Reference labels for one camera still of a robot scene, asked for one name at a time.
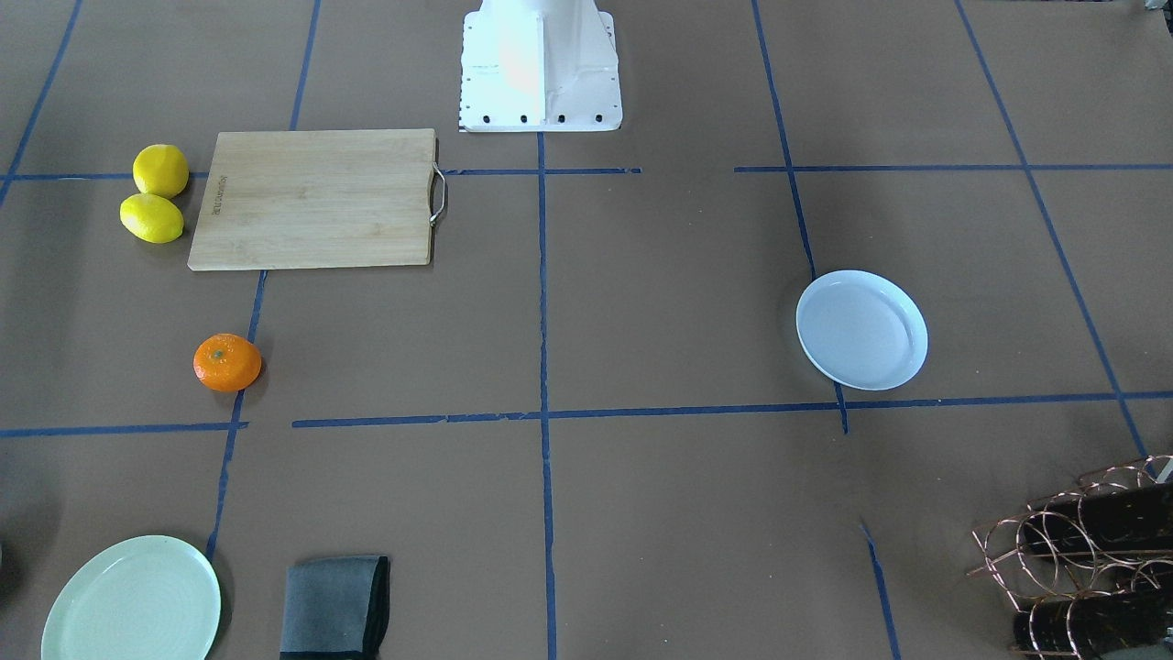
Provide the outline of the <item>light blue plate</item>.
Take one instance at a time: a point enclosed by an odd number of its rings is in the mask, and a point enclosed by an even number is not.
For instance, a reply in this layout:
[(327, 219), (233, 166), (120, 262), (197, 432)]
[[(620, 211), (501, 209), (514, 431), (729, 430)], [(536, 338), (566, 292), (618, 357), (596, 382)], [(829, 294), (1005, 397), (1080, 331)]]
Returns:
[(904, 386), (925, 366), (920, 306), (895, 283), (857, 268), (820, 275), (796, 300), (796, 339), (814, 368), (860, 392)]

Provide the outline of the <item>light green plate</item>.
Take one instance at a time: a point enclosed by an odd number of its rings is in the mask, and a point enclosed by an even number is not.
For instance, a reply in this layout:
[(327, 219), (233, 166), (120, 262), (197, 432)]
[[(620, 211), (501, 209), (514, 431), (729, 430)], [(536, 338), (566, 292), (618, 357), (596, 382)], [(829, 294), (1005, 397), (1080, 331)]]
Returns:
[(221, 584), (192, 544), (143, 535), (106, 547), (72, 574), (40, 642), (42, 659), (205, 659)]

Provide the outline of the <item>wooden cutting board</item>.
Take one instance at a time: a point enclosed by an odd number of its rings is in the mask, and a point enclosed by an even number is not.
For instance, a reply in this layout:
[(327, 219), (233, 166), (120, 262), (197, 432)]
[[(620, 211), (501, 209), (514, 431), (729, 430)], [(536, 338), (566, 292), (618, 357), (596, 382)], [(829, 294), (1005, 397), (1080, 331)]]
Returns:
[(427, 266), (445, 193), (430, 128), (223, 131), (187, 264)]

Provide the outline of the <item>orange fruit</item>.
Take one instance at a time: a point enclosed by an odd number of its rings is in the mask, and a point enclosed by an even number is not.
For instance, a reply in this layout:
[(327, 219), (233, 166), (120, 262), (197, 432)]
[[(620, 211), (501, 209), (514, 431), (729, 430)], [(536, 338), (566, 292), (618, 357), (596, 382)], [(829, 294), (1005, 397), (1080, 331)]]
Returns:
[(258, 347), (240, 335), (210, 335), (194, 351), (194, 376), (213, 392), (242, 392), (259, 377), (263, 358)]

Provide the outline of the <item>grey folded cloth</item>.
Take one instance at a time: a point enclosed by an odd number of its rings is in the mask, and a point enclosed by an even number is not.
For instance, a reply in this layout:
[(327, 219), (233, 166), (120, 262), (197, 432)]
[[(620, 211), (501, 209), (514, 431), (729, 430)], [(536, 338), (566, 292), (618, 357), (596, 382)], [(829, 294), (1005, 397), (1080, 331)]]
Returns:
[(286, 572), (280, 659), (378, 659), (389, 628), (389, 556), (345, 554)]

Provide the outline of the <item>lemon near board lower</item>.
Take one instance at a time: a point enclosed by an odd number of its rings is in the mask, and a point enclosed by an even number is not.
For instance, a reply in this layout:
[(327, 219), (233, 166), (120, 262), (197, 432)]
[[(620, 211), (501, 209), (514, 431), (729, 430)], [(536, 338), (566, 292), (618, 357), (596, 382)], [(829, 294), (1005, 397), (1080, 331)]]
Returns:
[(120, 222), (134, 237), (151, 244), (176, 241), (184, 217), (172, 200), (155, 193), (134, 193), (120, 204)]

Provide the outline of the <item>lemon board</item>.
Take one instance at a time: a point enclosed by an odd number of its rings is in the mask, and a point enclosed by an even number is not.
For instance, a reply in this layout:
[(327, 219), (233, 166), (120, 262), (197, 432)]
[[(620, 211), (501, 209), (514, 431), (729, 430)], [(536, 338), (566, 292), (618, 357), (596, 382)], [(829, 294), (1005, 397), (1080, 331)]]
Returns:
[(155, 193), (134, 193), (120, 204), (120, 222), (134, 237), (151, 244), (176, 241), (184, 217), (172, 200)]
[(131, 163), (131, 177), (140, 193), (172, 199), (188, 188), (192, 172), (187, 156), (176, 145), (141, 149)]

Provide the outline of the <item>lemon near board upper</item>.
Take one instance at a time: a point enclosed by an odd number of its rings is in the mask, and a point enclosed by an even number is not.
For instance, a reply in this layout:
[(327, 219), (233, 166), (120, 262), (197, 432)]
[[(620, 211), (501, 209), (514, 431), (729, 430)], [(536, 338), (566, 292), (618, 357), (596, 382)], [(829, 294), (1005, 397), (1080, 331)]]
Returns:
[(140, 193), (172, 199), (188, 188), (192, 172), (187, 156), (176, 145), (141, 149), (131, 163), (131, 177)]

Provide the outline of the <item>dark wine bottle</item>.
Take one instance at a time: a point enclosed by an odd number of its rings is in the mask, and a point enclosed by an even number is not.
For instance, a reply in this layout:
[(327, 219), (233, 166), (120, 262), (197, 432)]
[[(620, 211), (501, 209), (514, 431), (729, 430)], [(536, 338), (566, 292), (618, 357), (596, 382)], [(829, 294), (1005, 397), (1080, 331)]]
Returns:
[(1013, 615), (1013, 646), (1045, 659), (1169, 659), (1169, 588), (1056, 599)]
[(1030, 553), (1169, 551), (1172, 485), (1096, 494), (1050, 504), (1030, 517), (1022, 535)]

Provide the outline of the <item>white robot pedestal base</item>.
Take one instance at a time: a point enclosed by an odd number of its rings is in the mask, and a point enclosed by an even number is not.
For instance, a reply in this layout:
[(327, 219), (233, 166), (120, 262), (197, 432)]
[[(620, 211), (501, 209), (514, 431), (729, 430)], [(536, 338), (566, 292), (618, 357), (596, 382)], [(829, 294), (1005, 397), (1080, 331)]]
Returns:
[(613, 16), (594, 1), (483, 1), (462, 28), (460, 131), (621, 129)]

